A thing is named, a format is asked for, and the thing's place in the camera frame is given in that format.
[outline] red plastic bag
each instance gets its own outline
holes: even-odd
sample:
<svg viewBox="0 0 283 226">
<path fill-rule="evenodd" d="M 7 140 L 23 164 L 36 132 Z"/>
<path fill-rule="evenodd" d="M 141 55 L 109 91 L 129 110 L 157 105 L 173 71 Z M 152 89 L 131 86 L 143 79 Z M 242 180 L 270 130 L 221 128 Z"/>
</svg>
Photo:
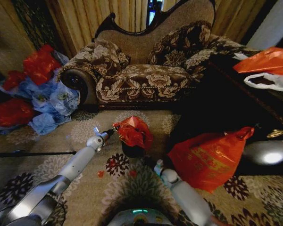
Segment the red plastic bag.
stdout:
<svg viewBox="0 0 283 226">
<path fill-rule="evenodd" d="M 283 48 L 268 48 L 239 62 L 233 69 L 238 73 L 268 72 L 283 74 Z"/>
<path fill-rule="evenodd" d="M 29 123 L 34 111 L 30 103 L 13 98 L 0 103 L 0 126 L 11 127 Z"/>
<path fill-rule="evenodd" d="M 252 127 L 244 127 L 227 135 L 204 133 L 176 144 L 168 156 L 183 180 L 212 193 L 233 176 L 253 132 Z"/>
<path fill-rule="evenodd" d="M 40 50 L 23 61 L 24 74 L 29 76 L 37 85 L 50 80 L 51 71 L 61 67 L 61 64 L 50 54 L 52 51 L 53 48 L 50 45 L 42 46 Z"/>
<path fill-rule="evenodd" d="M 5 90 L 11 90 L 12 88 L 19 85 L 20 82 L 25 80 L 26 75 L 18 71 L 9 71 L 8 78 L 4 81 L 2 87 Z"/>
<path fill-rule="evenodd" d="M 113 124 L 117 128 L 120 139 L 128 146 L 139 146 L 149 150 L 153 136 L 149 131 L 147 124 L 137 116 L 131 116 L 122 122 Z"/>
</svg>

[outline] carpet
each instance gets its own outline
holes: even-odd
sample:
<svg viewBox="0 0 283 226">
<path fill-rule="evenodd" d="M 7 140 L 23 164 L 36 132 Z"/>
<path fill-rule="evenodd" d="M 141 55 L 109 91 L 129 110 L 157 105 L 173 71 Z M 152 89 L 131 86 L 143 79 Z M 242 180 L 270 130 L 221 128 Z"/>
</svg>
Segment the carpet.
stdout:
<svg viewBox="0 0 283 226">
<path fill-rule="evenodd" d="M 168 136 L 180 116 L 171 111 L 76 112 L 71 122 L 45 136 L 22 127 L 0 136 L 0 152 L 71 152 L 85 147 L 93 133 L 136 115 L 154 136 L 150 153 L 165 153 Z M 15 204 L 34 185 L 55 176 L 71 155 L 0 158 L 0 209 Z M 213 194 L 197 190 L 222 222 L 235 226 L 283 226 L 283 176 L 232 177 Z M 83 173 L 57 197 L 52 225 L 105 225 L 127 208 L 156 208 L 175 225 L 193 225 L 161 180 L 140 160 L 122 153 L 118 135 L 97 153 Z"/>
</svg>

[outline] beige curtain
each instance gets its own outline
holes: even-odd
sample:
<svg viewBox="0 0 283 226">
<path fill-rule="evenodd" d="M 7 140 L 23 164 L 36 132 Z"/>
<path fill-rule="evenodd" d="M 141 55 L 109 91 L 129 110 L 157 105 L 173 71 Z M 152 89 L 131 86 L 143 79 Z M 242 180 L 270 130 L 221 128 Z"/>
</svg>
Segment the beige curtain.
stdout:
<svg viewBox="0 0 283 226">
<path fill-rule="evenodd" d="M 168 11 L 178 0 L 163 0 Z M 240 42 L 266 0 L 215 0 L 216 18 L 213 34 Z"/>
<path fill-rule="evenodd" d="M 111 13 L 130 32 L 146 29 L 148 0 L 46 0 L 69 57 L 91 42 L 100 23 Z"/>
</svg>

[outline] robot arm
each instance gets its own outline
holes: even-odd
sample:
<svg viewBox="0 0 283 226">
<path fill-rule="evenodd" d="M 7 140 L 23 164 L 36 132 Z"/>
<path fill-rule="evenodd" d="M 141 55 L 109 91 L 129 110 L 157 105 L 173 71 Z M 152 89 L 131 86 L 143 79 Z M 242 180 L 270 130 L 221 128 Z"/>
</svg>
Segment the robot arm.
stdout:
<svg viewBox="0 0 283 226">
<path fill-rule="evenodd" d="M 170 189 L 172 196 L 191 221 L 199 226 L 216 226 L 211 221 L 212 212 L 207 202 L 186 181 L 183 181 L 175 170 L 163 169 L 159 160 L 154 171 Z"/>
<path fill-rule="evenodd" d="M 0 226 L 41 226 L 46 223 L 57 205 L 56 201 L 47 194 L 63 193 L 114 133 L 113 129 L 99 133 L 99 130 L 94 128 L 94 131 L 96 135 L 88 139 L 86 147 L 78 151 L 58 175 L 33 188 L 8 213 L 6 210 L 0 212 Z"/>
</svg>

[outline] brass knob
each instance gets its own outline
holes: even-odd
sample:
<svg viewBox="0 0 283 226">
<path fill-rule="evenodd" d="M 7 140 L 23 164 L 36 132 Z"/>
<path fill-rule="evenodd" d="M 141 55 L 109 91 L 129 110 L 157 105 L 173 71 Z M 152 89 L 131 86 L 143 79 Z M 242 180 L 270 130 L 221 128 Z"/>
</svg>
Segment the brass knob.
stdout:
<svg viewBox="0 0 283 226">
<path fill-rule="evenodd" d="M 281 135 L 283 135 L 283 130 L 281 130 L 281 129 L 274 129 L 266 137 L 267 138 L 275 138 L 275 137 L 278 137 L 278 136 L 281 136 Z"/>
</svg>

